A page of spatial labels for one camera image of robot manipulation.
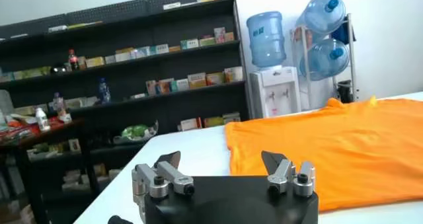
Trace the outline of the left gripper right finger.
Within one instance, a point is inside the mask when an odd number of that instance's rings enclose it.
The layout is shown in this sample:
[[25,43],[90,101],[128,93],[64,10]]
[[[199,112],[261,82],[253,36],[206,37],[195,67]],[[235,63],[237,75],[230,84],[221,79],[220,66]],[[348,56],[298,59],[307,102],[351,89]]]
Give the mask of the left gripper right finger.
[[281,153],[261,152],[262,161],[268,172],[268,189],[285,194],[291,185],[296,196],[308,198],[315,191],[315,166],[310,161],[304,161],[299,171],[296,165]]

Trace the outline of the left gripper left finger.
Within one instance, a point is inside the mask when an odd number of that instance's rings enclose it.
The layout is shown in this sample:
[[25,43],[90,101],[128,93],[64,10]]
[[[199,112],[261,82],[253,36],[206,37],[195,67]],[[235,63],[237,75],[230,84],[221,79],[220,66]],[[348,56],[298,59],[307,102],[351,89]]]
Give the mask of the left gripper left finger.
[[150,198],[163,200],[169,196],[169,190],[190,197],[194,194],[194,179],[178,171],[180,151],[161,155],[155,164],[137,164],[132,169],[133,201],[138,205],[143,223],[146,221],[145,200]]

